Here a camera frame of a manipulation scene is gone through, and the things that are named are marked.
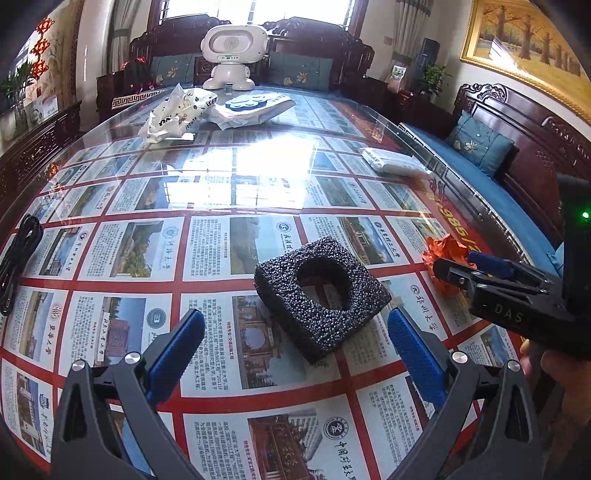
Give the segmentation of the person's right hand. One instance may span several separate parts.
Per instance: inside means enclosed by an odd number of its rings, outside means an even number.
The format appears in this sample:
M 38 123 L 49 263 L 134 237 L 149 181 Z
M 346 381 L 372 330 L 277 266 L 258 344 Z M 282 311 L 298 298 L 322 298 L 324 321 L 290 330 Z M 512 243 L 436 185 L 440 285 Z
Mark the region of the person's right hand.
M 586 424 L 590 420 L 590 362 L 547 350 L 540 364 L 564 389 L 563 411 Z

